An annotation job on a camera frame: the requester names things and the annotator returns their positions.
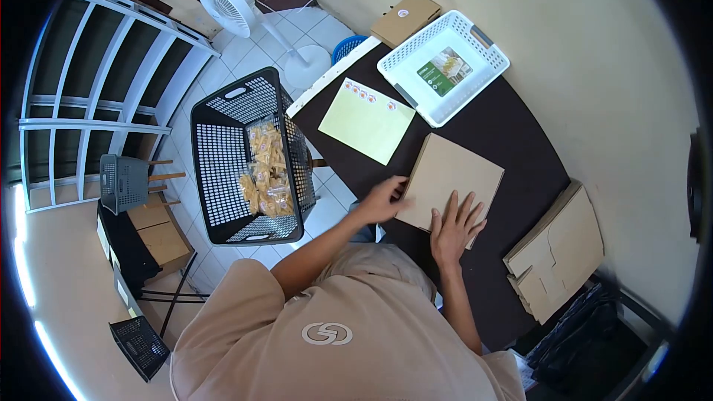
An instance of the person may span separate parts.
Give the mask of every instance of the person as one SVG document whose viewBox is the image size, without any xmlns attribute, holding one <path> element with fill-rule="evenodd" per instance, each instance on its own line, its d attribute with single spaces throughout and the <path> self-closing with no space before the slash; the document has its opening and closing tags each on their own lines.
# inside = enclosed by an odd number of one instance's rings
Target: person
<svg viewBox="0 0 713 401">
<path fill-rule="evenodd" d="M 408 205 L 394 176 L 267 270 L 234 262 L 171 355 L 178 400 L 524 400 L 510 352 L 483 354 L 459 259 L 486 227 L 474 195 L 433 210 L 436 289 L 395 245 L 354 244 Z"/>
</svg>

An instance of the product label card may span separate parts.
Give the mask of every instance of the product label card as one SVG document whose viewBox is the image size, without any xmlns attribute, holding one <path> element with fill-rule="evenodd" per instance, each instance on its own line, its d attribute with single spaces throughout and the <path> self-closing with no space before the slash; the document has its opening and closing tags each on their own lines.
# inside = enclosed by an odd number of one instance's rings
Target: product label card
<svg viewBox="0 0 713 401">
<path fill-rule="evenodd" d="M 443 97 L 472 72 L 473 69 L 458 53 L 446 47 L 421 67 L 418 74 L 433 91 Z"/>
</svg>

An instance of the white tiled floor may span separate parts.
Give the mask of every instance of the white tiled floor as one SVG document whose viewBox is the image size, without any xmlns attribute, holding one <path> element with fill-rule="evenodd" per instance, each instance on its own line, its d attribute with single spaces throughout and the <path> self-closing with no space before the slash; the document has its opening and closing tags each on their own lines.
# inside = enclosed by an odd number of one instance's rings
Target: white tiled floor
<svg viewBox="0 0 713 401">
<path fill-rule="evenodd" d="M 316 7 L 307 7 L 300 13 L 297 10 L 270 13 L 267 18 L 296 48 L 321 45 L 332 54 L 339 41 L 354 35 L 343 23 Z M 153 172 L 188 174 L 182 179 L 167 180 L 165 184 L 168 189 L 165 195 L 169 200 L 181 200 L 181 204 L 170 208 L 188 241 L 198 253 L 191 268 L 191 278 L 204 292 L 213 291 L 230 264 L 239 258 L 255 258 L 272 268 L 280 259 L 334 226 L 355 200 L 352 192 L 334 174 L 332 168 L 318 168 L 312 174 L 312 179 L 320 200 L 305 221 L 306 232 L 300 241 L 294 244 L 245 248 L 214 246 L 209 242 L 202 219 L 192 159 L 190 120 L 193 105 L 219 88 L 268 66 L 273 66 L 280 72 L 280 82 L 292 99 L 297 99 L 304 92 L 290 86 L 285 80 L 283 67 L 287 64 L 287 54 L 277 40 L 262 27 L 253 32 L 250 38 L 237 38 L 221 31 L 212 43 L 213 47 L 221 52 L 221 57 L 211 59 L 209 65 L 201 71 L 198 80 L 186 92 L 169 122 L 169 126 L 173 128 L 172 133 L 169 137 L 164 137 L 157 153 L 158 159 L 172 159 L 173 164 L 156 166 Z M 322 157 L 311 143 L 308 142 L 308 145 L 313 158 Z"/>
</svg>

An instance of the white electric fan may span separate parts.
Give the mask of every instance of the white electric fan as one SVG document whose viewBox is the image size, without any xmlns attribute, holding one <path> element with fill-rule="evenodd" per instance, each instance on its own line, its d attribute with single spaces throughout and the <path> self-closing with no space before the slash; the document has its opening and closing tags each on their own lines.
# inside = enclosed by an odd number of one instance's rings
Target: white electric fan
<svg viewBox="0 0 713 401">
<path fill-rule="evenodd" d="M 290 54 L 284 73 L 293 87 L 310 88 L 332 64 L 329 53 L 322 47 L 308 45 L 295 49 L 255 6 L 255 0 L 201 0 L 201 4 L 221 26 L 241 38 L 248 38 L 257 25 L 265 27 Z"/>
</svg>

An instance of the logo on shirt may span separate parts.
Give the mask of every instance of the logo on shirt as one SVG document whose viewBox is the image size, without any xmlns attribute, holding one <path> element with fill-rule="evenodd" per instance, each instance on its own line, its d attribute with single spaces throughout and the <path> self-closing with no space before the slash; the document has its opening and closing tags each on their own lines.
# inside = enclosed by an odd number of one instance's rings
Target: logo on shirt
<svg viewBox="0 0 713 401">
<path fill-rule="evenodd" d="M 310 330 L 312 330 L 313 335 L 321 336 L 324 339 L 312 339 L 309 336 Z M 305 327 L 302 328 L 302 339 L 313 345 L 344 345 L 349 343 L 353 336 L 352 330 L 349 327 L 337 322 L 315 322 L 305 325 Z"/>
</svg>

